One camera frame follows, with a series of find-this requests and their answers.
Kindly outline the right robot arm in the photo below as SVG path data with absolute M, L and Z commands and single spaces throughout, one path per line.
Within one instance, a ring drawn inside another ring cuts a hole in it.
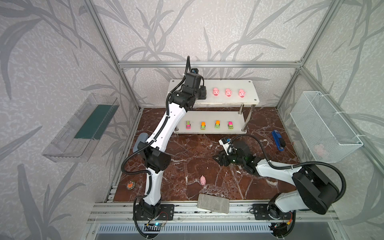
M 237 141 L 241 137 L 221 139 L 219 143 L 224 149 L 213 159 L 220 166 L 238 165 L 251 175 L 280 180 L 296 188 L 289 193 L 277 194 L 269 201 L 267 213 L 272 219 L 297 210 L 324 215 L 333 203 L 344 196 L 347 182 L 335 166 L 318 161 L 295 165 L 273 162 L 264 146 L 260 146 L 264 156 L 258 158 L 252 154 L 247 143 Z

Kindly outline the orange green mixer truck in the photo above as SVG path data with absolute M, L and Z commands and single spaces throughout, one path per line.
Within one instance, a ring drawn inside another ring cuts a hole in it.
M 216 128 L 216 129 L 219 129 L 220 127 L 221 127 L 221 121 L 217 120 L 217 121 L 215 122 L 215 128 Z

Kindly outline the pink toy pig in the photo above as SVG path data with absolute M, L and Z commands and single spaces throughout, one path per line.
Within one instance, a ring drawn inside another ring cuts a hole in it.
M 227 97 L 231 97 L 231 96 L 232 96 L 232 90 L 231 90 L 231 89 L 226 89 L 226 90 L 225 90 L 225 95 L 226 95 Z
M 205 178 L 205 176 L 201 176 L 201 177 L 200 177 L 200 184 L 201 184 L 202 186 L 206 185 L 206 178 Z
M 219 91 L 218 88 L 214 88 L 214 89 L 213 89 L 213 95 L 214 95 L 214 96 L 218 96 L 218 95 L 219 95 L 219 92 L 220 92 L 220 91 Z
M 240 89 L 240 90 L 239 90 L 239 97 L 240 97 L 240 98 L 244 98 L 245 95 L 246 95 L 246 91 L 243 90 L 243 89 Z

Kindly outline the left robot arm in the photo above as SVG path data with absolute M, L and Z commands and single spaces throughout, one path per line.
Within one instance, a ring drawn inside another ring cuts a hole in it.
M 157 215 L 161 205 L 161 185 L 163 173 L 171 162 L 171 156 L 166 148 L 176 126 L 184 115 L 193 108 L 196 100 L 205 100 L 207 90 L 204 77 L 198 69 L 185 73 L 181 82 L 167 95 L 166 112 L 152 135 L 144 142 L 138 143 L 138 149 L 126 157 L 121 165 L 125 175 L 146 174 L 146 193 L 140 197 L 137 207 L 139 210 Z M 129 172 L 125 165 L 129 159 L 140 154 L 145 162 L 145 170 Z

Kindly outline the pink green mixer truck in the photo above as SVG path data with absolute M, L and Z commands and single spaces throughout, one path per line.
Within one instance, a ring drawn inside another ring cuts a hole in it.
M 233 122 L 232 122 L 232 121 L 229 121 L 229 122 L 228 122 L 228 129 L 229 129 L 229 130 L 233 130 L 233 129 L 234 129 L 234 125 L 233 125 Z

